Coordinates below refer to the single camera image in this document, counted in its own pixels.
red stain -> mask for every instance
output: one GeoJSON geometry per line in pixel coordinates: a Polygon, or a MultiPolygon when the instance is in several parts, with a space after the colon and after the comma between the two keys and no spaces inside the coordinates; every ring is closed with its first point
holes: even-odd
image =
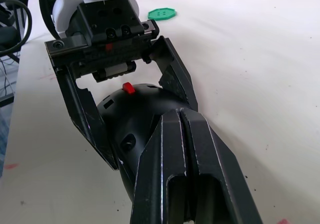
{"type": "Polygon", "coordinates": [[[14,164],[8,164],[8,165],[4,165],[4,169],[6,170],[11,170],[13,168],[16,168],[19,164],[18,163],[14,163],[14,164]]]}
{"type": "Polygon", "coordinates": [[[277,224],[291,224],[287,219],[282,219],[277,224]]]}
{"type": "Polygon", "coordinates": [[[48,77],[51,77],[53,75],[55,75],[55,74],[53,73],[53,74],[50,74],[50,75],[45,75],[45,76],[39,77],[38,80],[41,80],[43,78],[48,78],[48,77]]]}

